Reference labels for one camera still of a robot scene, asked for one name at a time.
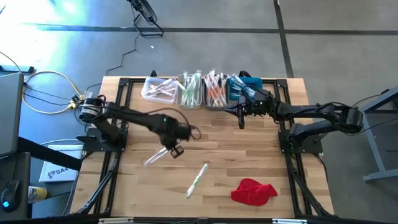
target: black cable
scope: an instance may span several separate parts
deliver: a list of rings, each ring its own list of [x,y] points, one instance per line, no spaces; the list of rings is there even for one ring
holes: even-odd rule
[[[114,109],[114,108],[108,108],[108,107],[105,107],[105,106],[92,106],[92,105],[87,105],[87,106],[82,106],[82,107],[91,107],[91,108],[101,108],[101,109],[104,109],[104,108],[106,108],[106,109],[110,109],[110,110],[116,110],[116,109]],[[161,108],[161,109],[157,109],[157,110],[153,110],[153,111],[149,111],[149,112],[145,112],[145,113],[135,113],[135,112],[128,112],[128,111],[119,111],[119,112],[122,112],[122,113],[126,113],[126,114],[134,114],[134,115],[148,115],[148,114],[151,114],[151,113],[155,113],[155,112],[159,112],[159,111],[163,111],[163,110],[172,110],[172,111],[175,111],[175,112],[177,112],[178,114],[180,114],[183,118],[184,118],[184,120],[185,120],[185,122],[187,123],[187,126],[190,128],[190,131],[191,130],[193,130],[193,129],[196,129],[196,130],[198,130],[198,132],[199,132],[199,137],[195,137],[195,136],[193,136],[193,134],[191,133],[191,137],[192,137],[192,139],[194,139],[194,140],[199,140],[200,138],[201,138],[201,131],[199,130],[199,128],[197,128],[196,126],[194,126],[194,125],[191,125],[191,124],[189,124],[189,121],[188,121],[188,119],[187,119],[187,117],[183,114],[183,113],[181,113],[181,111],[179,111],[179,110],[176,110],[176,109],[174,109],[174,108]]]
[[[188,121],[188,119],[187,119],[187,117],[186,117],[181,111],[179,111],[179,110],[176,110],[176,109],[174,109],[174,108],[161,108],[161,109],[158,109],[158,110],[146,112],[145,114],[155,113],[155,112],[159,112],[159,111],[163,111],[163,110],[172,110],[172,111],[175,111],[175,112],[179,113],[179,114],[184,118],[185,122],[187,123],[188,127],[190,128],[190,132],[191,132],[191,137],[192,137],[192,139],[194,139],[194,140],[199,140],[199,139],[201,139],[201,131],[199,130],[199,128],[197,128],[197,127],[194,126],[194,125],[190,125],[190,124],[189,124],[189,121]],[[196,138],[195,136],[193,136],[193,134],[192,134],[192,130],[193,130],[193,129],[198,130],[198,132],[199,132],[199,137]]]
[[[41,99],[41,98],[38,98],[38,97],[36,97],[36,96],[31,96],[31,95],[29,95],[29,94],[27,94],[27,93],[22,93],[22,94],[24,94],[25,96],[29,96],[29,97],[35,98],[35,99],[37,99],[37,100],[44,101],[44,102],[46,102],[46,103],[50,103],[50,104],[52,104],[52,105],[66,106],[66,105],[69,105],[69,104],[70,104],[70,103],[64,103],[64,104],[52,103],[52,102],[49,102],[49,101],[47,101],[47,100],[43,100],[43,99]]]
[[[64,99],[64,100],[71,100],[71,99],[69,99],[69,98],[65,98],[65,97],[61,97],[61,96],[56,96],[56,95],[53,95],[53,94],[50,94],[50,93],[46,93],[46,92],[43,92],[43,91],[35,90],[35,89],[33,89],[33,88],[29,87],[29,86],[24,86],[24,87],[27,88],[27,89],[30,89],[30,90],[32,90],[32,91],[36,91],[36,92],[39,92],[39,93],[46,94],[46,95],[48,95],[48,96],[53,96],[53,97],[57,97],[57,98]]]
[[[129,54],[129,53],[133,53],[133,52],[135,52],[135,51],[137,50],[137,39],[138,39],[139,36],[140,36],[140,33],[138,32],[137,37],[134,39],[134,50],[130,50],[129,52],[126,52],[126,53],[122,54],[122,58],[121,58],[121,60],[120,60],[120,65],[119,65],[119,66],[116,66],[116,67],[113,67],[113,68],[110,68],[110,69],[108,69],[107,71],[105,71],[105,76],[108,76],[108,72],[109,72],[109,71],[112,71],[112,70],[114,70],[114,69],[123,67],[122,63],[123,63],[123,58],[124,58],[124,56],[127,55],[127,54]]]
[[[63,213],[62,213],[62,216],[65,216],[65,214],[67,213],[69,204],[70,204],[71,199],[72,199],[73,191],[74,191],[75,188],[76,188],[76,183],[77,183],[78,177],[79,177],[79,174],[76,174],[76,178],[75,178],[75,180],[73,181],[72,188],[70,189],[70,194],[69,194],[69,197],[68,197],[67,205],[65,206],[65,209],[64,209],[64,211],[63,211]]]
[[[256,90],[256,91],[258,91],[260,94],[262,94],[262,95],[264,95],[264,96],[268,96],[267,94],[265,94],[265,93],[263,93],[263,92],[261,92],[259,89],[257,89],[256,87],[254,87],[254,86],[249,86],[249,85],[246,85],[245,87],[243,87],[242,88],[242,90],[241,91],[243,91],[246,87],[249,87],[249,88],[251,88],[251,89],[253,89],[253,90]],[[272,104],[274,105],[275,104],[275,101],[277,101],[278,103],[280,103],[281,101],[280,100],[278,100],[277,98],[273,98],[273,102],[272,102]],[[274,111],[273,111],[273,114],[276,114],[276,106],[274,107]],[[260,117],[263,117],[263,116],[265,116],[267,113],[265,112],[265,111],[262,111],[264,114],[259,114],[259,116]]]
[[[283,119],[282,121],[276,121],[276,120],[274,119],[274,123],[275,123],[275,124],[282,124],[283,122],[288,121],[288,120],[294,118],[294,116],[295,116],[296,114],[304,113],[304,112],[308,112],[308,111],[313,111],[313,110],[316,110],[316,108],[308,108],[308,109],[304,109],[304,110],[299,110],[299,111],[297,111],[297,112],[292,113],[292,115],[288,116],[287,118]]]
[[[371,127],[369,127],[369,128],[366,128],[366,129],[364,129],[364,130],[362,130],[362,131],[360,131],[360,132],[358,132],[358,133],[355,133],[355,134],[346,134],[346,135],[347,135],[347,136],[355,136],[355,135],[361,134],[361,133],[363,133],[363,132],[365,132],[365,131],[367,131],[367,130],[369,130],[369,129],[371,129],[371,128],[377,127],[377,126],[382,125],[382,124],[386,124],[386,123],[391,122],[391,121],[395,121],[395,120],[397,120],[397,119],[398,119],[398,118],[394,118],[394,119],[391,119],[391,120],[388,120],[388,121],[385,121],[385,122],[381,122],[381,123],[375,124],[375,125],[373,125],[373,126],[371,126]]]
[[[77,117],[77,115],[76,115],[76,111],[77,111],[78,108],[79,108],[78,106],[75,108],[73,114],[75,115],[75,118],[76,118],[77,122],[79,122],[79,123],[82,124],[82,125],[85,125],[85,123],[81,122],[80,119],[79,119],[79,118]]]
[[[13,179],[13,180],[14,180],[14,178],[15,178],[15,170],[17,169],[17,164],[18,164],[18,158],[15,157],[14,172],[12,173],[12,179]]]
[[[366,97],[366,98],[364,98],[364,99],[359,100],[358,102],[356,102],[352,107],[356,106],[358,103],[360,103],[360,102],[362,102],[362,101],[364,101],[364,100],[373,98],[373,97],[375,97],[375,96],[380,96],[380,95],[381,95],[381,94],[376,94],[376,95],[373,95],[373,96]]]
[[[313,153],[313,155],[314,155],[316,158],[318,158],[319,161],[322,163],[323,169],[325,170],[326,181],[329,182],[329,181],[328,181],[328,170],[326,169],[325,163],[323,162],[322,158],[321,158],[318,154]]]
[[[87,91],[88,91],[88,89],[90,89],[91,87],[98,86],[98,85],[100,85],[100,84],[102,84],[102,83],[97,83],[97,84],[94,84],[94,85],[91,85],[91,86],[87,87],[87,89],[86,89],[86,91],[85,91],[85,92],[87,92]]]
[[[134,223],[142,223],[142,224],[179,224],[179,223],[197,223],[196,220],[184,220],[179,222],[134,222]]]
[[[329,106],[329,105],[334,105],[334,104],[341,105],[341,106],[345,106],[345,107],[347,107],[347,108],[352,108],[352,106],[348,106],[348,105],[346,105],[346,104],[344,104],[344,103],[340,103],[340,102],[329,102],[329,103],[325,103],[324,105],[321,105],[320,107],[318,107],[318,108],[317,108],[317,111],[322,110],[322,109],[324,109],[325,107],[327,107],[327,106]]]
[[[88,132],[87,127],[88,127],[89,124],[90,124],[90,123],[86,123],[86,124],[85,124],[85,133],[86,133],[86,134],[87,134],[87,132]]]
[[[354,106],[356,106],[358,103],[360,103],[360,102],[362,102],[362,101],[364,101],[364,100],[367,100],[367,99],[370,99],[370,98],[373,98],[373,97],[376,97],[376,96],[380,96],[381,94],[376,94],[376,95],[373,95],[373,96],[368,96],[368,97],[366,97],[366,98],[363,98],[362,100],[359,100],[358,102],[356,102],[356,103],[354,103],[351,107],[353,108]],[[314,140],[314,142],[315,143],[318,143],[319,141],[321,141],[326,135],[328,135],[329,133],[323,133],[323,134],[321,134],[320,135],[320,137],[318,138],[318,139],[316,139],[316,140]]]

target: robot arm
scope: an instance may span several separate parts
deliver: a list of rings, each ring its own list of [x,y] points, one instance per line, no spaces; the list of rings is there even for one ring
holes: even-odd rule
[[[363,114],[357,108],[335,102],[324,105],[293,106],[275,99],[271,92],[266,90],[256,90],[254,97],[250,98],[243,88],[238,103],[227,107],[225,111],[238,117],[240,129],[244,128],[244,117],[247,115],[268,114],[276,123],[283,123],[292,118],[325,119],[308,125],[294,124],[289,139],[297,143],[315,134],[331,131],[357,133],[363,127]]]
[[[177,147],[179,140],[189,140],[192,127],[179,123],[165,114],[148,114],[130,110],[113,102],[104,102],[101,98],[87,99],[79,118],[86,123],[93,123],[102,133],[103,138],[110,142],[118,142],[122,129],[108,122],[108,118],[121,119],[145,126],[149,131],[160,137],[160,142],[171,151],[174,158],[183,153],[182,147]]]

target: yellow object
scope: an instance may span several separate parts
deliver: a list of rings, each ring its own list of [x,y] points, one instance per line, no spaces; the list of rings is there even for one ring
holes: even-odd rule
[[[43,201],[47,196],[47,189],[42,187],[32,187],[29,186],[27,201],[28,203],[34,203]]]
[[[28,82],[32,77],[34,77],[35,75],[43,74],[43,73],[54,73],[54,74],[61,75],[62,77],[66,78],[66,79],[68,80],[68,82],[72,85],[72,87],[75,89],[75,91],[77,92],[77,94],[79,95],[79,99],[81,99],[81,100],[84,99],[84,96],[77,90],[76,86],[72,83],[72,81],[71,81],[66,75],[64,75],[64,74],[62,74],[62,73],[60,73],[60,72],[55,72],[55,71],[41,71],[41,72],[36,72],[36,73],[33,73],[33,74],[29,75],[28,77],[26,77],[26,78],[24,79],[24,81],[27,83],[27,82]],[[46,112],[46,111],[37,110],[37,109],[33,108],[31,105],[29,105],[29,104],[26,102],[26,100],[25,100],[25,94],[22,94],[22,100],[23,100],[23,102],[26,104],[26,106],[28,106],[30,109],[32,109],[32,110],[34,110],[34,111],[36,111],[36,112],[38,112],[38,113],[43,113],[43,114],[58,114],[58,113],[65,112],[65,111],[68,110],[68,109],[76,108],[76,104],[71,100],[71,103],[70,103],[65,109],[63,109],[63,110],[61,110],[61,111]]]

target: pen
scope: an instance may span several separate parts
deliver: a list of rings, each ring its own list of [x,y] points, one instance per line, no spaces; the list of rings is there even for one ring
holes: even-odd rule
[[[195,190],[195,187],[198,185],[198,183],[199,183],[201,177],[202,177],[203,174],[206,172],[207,167],[208,167],[208,164],[205,164],[205,165],[201,168],[199,174],[197,175],[197,177],[196,177],[195,180],[193,181],[193,184],[192,184],[191,187],[189,187],[189,189],[187,190],[187,194],[185,195],[186,198],[191,197],[193,191]]]

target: cable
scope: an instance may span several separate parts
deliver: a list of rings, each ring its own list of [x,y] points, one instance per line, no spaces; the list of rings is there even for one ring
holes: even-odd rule
[[[36,91],[36,92],[39,92],[39,93],[46,94],[46,95],[48,95],[48,96],[54,96],[54,97],[57,97],[57,98],[60,98],[60,99],[70,100],[70,99],[68,99],[68,98],[65,98],[65,97],[61,97],[61,96],[55,96],[55,95],[53,95],[53,94],[50,94],[50,93],[46,93],[46,92],[43,92],[43,91],[39,91],[39,90],[32,89],[32,88],[31,88],[31,87],[29,87],[29,86],[24,86],[24,87],[25,87],[25,88],[28,88],[28,89],[30,89],[30,90],[32,90],[32,91]]]
[[[375,97],[375,96],[380,96],[380,95],[381,95],[381,94],[376,94],[376,95],[373,95],[373,96],[368,96],[368,97],[366,97],[366,98],[363,98],[362,100],[359,100],[358,102],[354,103],[351,107],[353,108],[353,107],[356,106],[358,103],[360,103],[360,102],[362,102],[362,101],[364,101],[364,100],[373,98],[373,97]],[[321,141],[324,137],[326,137],[326,135],[328,135],[328,134],[329,134],[329,133],[323,133],[323,134],[321,134],[321,135],[319,136],[318,139],[314,140],[314,143],[318,143],[318,142]]]
[[[87,87],[85,93],[86,93],[86,92],[88,91],[88,89],[90,89],[91,87],[98,86],[98,85],[100,85],[100,84],[102,84],[102,83],[100,82],[100,83],[97,83],[97,84],[94,84],[94,85],[91,85],[91,86]]]
[[[106,109],[109,109],[109,110],[116,110],[116,109],[114,109],[114,108],[108,108],[108,107],[106,107],[106,106],[93,106],[93,105],[87,105],[87,106],[81,106],[81,107],[101,108],[101,109],[106,108]],[[145,113],[134,113],[134,112],[128,112],[128,111],[119,111],[119,112],[126,113],[126,114],[134,114],[134,115],[138,115],[138,116],[139,116],[139,115],[148,115],[148,114],[155,113],[155,112],[159,112],[159,111],[163,111],[163,110],[172,110],[172,111],[175,111],[175,112],[177,112],[178,114],[180,114],[180,115],[184,118],[184,120],[185,120],[185,122],[187,123],[188,127],[190,128],[190,131],[193,130],[193,129],[196,129],[196,130],[198,130],[198,132],[199,132],[199,137],[197,137],[197,138],[196,138],[195,136],[193,136],[193,134],[191,133],[192,139],[194,139],[194,140],[201,139],[201,131],[200,131],[196,126],[189,124],[189,121],[188,121],[187,117],[186,117],[183,113],[181,113],[181,111],[176,110],[176,109],[174,109],[174,108],[161,108],[161,109],[157,109],[157,110],[153,110],[153,111],[149,111],[149,112],[145,112]]]
[[[54,73],[54,74],[61,75],[62,77],[66,78],[66,79],[68,80],[68,82],[71,84],[71,86],[73,87],[73,89],[74,89],[74,90],[76,91],[76,93],[78,94],[79,98],[80,98],[80,99],[83,99],[83,95],[77,90],[76,86],[72,83],[72,81],[71,81],[66,75],[64,75],[64,74],[62,74],[62,73],[60,73],[60,72],[55,72],[55,71],[41,71],[41,72],[35,72],[35,73],[29,75],[28,77],[26,77],[26,78],[24,79],[24,81],[27,83],[32,77],[34,77],[34,76],[36,76],[36,75],[39,75],[39,74],[43,74],[43,73]],[[25,100],[25,92],[23,91],[22,93],[23,93],[23,95],[22,95],[22,100],[23,100],[23,102],[26,104],[26,106],[28,106],[30,109],[32,109],[32,110],[34,110],[34,111],[36,111],[36,112],[38,112],[38,113],[43,113],[43,114],[58,114],[58,113],[65,112],[67,109],[69,109],[69,106],[67,106],[65,109],[60,110],[60,111],[55,111],[55,112],[46,112],[46,111],[37,110],[37,109],[31,107],[31,105],[29,105],[29,104],[26,102],[26,100]]]
[[[49,101],[47,101],[47,100],[43,100],[43,99],[41,99],[41,98],[38,98],[38,97],[36,97],[36,96],[29,95],[29,94],[27,94],[27,93],[22,93],[22,94],[23,94],[23,95],[27,95],[27,96],[32,97],[32,98],[35,98],[35,99],[37,99],[37,100],[41,100],[41,101],[46,102],[46,103],[50,103],[50,104],[52,104],[52,105],[65,106],[65,105],[69,105],[69,104],[70,104],[70,103],[63,103],[63,104],[52,103],[52,102],[49,102]]]
[[[321,158],[318,154],[313,153],[313,155],[314,155],[316,158],[318,158],[319,161],[322,163],[323,169],[325,170],[326,181],[329,182],[329,181],[328,181],[328,170],[326,169],[325,163],[323,162],[322,158]]]
[[[179,222],[137,222],[142,224],[179,224],[179,223],[197,223],[195,220],[184,220]]]
[[[47,141],[47,142],[43,142],[42,144],[40,144],[41,146],[45,145],[45,144],[50,144],[50,143],[54,143],[54,142],[63,142],[63,141],[78,141],[77,139],[58,139],[58,140],[53,140],[53,141]]]
[[[308,108],[308,109],[304,109],[304,110],[299,110],[299,111],[297,111],[297,112],[292,113],[292,115],[288,116],[287,118],[283,119],[282,121],[276,121],[276,120],[274,120],[274,123],[275,123],[275,124],[282,124],[283,122],[292,119],[296,114],[304,113],[304,112],[308,112],[308,111],[313,111],[313,110],[316,110],[316,108]]]
[[[3,53],[3,52],[1,52],[1,51],[0,51],[0,54],[4,55],[6,58],[8,58],[10,61],[12,61],[12,62],[14,63],[14,65],[18,68],[19,73],[22,74],[21,69],[19,68],[19,66],[17,65],[17,63],[15,63],[15,61],[13,61],[13,59],[11,59],[10,57],[8,57],[5,53]]]
[[[80,119],[79,119],[79,118],[77,117],[77,115],[76,115],[76,111],[77,111],[78,108],[79,108],[78,106],[75,108],[73,114],[75,115],[75,118],[76,118],[77,122],[79,122],[79,123],[82,124],[82,125],[85,125],[85,123],[82,123],[82,122],[80,121]]]
[[[65,214],[67,213],[69,204],[70,204],[71,199],[72,199],[73,191],[76,189],[76,184],[77,184],[77,179],[78,179],[78,177],[79,177],[79,173],[76,174],[76,178],[75,178],[75,180],[73,181],[72,188],[70,189],[70,194],[69,194],[69,197],[68,197],[67,205],[65,206],[65,209],[64,209],[64,211],[62,212],[62,216],[65,216]]]
[[[151,113],[155,113],[155,112],[159,112],[159,111],[163,111],[163,110],[172,110],[172,111],[175,111],[175,112],[179,113],[179,114],[184,118],[185,122],[187,123],[188,127],[190,128],[190,132],[191,132],[191,137],[192,137],[192,139],[194,139],[194,140],[199,140],[199,139],[201,139],[201,131],[199,130],[199,128],[197,128],[197,127],[194,126],[194,125],[190,125],[190,124],[189,124],[189,121],[188,121],[188,119],[187,119],[187,117],[186,117],[181,111],[179,111],[179,110],[176,110],[176,109],[174,109],[174,108],[161,108],[161,109],[157,109],[157,110],[154,110],[154,111],[146,112],[146,113],[144,113],[144,114],[151,114]],[[199,132],[199,137],[196,138],[195,136],[193,136],[193,134],[192,134],[192,130],[193,130],[193,129],[198,130],[198,132]]]
[[[378,124],[375,124],[375,125],[371,126],[370,128],[366,128],[366,129],[364,129],[364,130],[362,130],[362,131],[360,131],[360,132],[358,132],[358,133],[355,133],[355,134],[346,134],[346,135],[347,135],[347,136],[355,136],[355,135],[361,134],[361,133],[363,133],[363,132],[365,132],[365,131],[367,131],[367,130],[369,130],[369,129],[371,129],[371,128],[377,127],[377,126],[382,125],[382,124],[386,124],[386,123],[391,122],[391,121],[395,121],[395,120],[397,120],[397,119],[398,119],[398,118],[394,118],[394,119],[391,119],[391,120],[388,120],[388,121],[385,121],[385,122],[381,122],[381,123],[378,123]]]
[[[359,100],[358,102],[356,102],[352,107],[356,106],[358,103],[360,103],[360,102],[362,102],[362,101],[364,101],[364,100],[373,98],[373,97],[375,97],[375,96],[380,96],[380,95],[381,95],[381,94],[376,94],[376,95],[373,95],[373,96],[366,97],[366,98],[364,98],[364,99]]]
[[[132,12],[132,15],[133,15],[133,19],[135,19],[135,18],[136,18],[136,15],[135,15],[134,10],[133,10],[133,8],[132,8],[132,4],[130,4],[130,6],[131,6],[131,12]],[[122,58],[121,58],[121,60],[120,60],[119,66],[110,68],[110,69],[108,69],[107,71],[105,71],[105,76],[108,76],[108,72],[109,72],[109,71],[114,70],[114,69],[117,69],[117,68],[122,68],[122,67],[123,67],[122,63],[123,63],[123,58],[124,58],[124,56],[127,55],[127,54],[129,54],[129,53],[133,53],[133,52],[135,52],[135,51],[137,50],[137,39],[138,39],[138,37],[139,37],[140,35],[141,35],[140,32],[138,32],[137,37],[134,39],[134,50],[130,50],[129,52],[126,52],[126,53],[122,54]]]

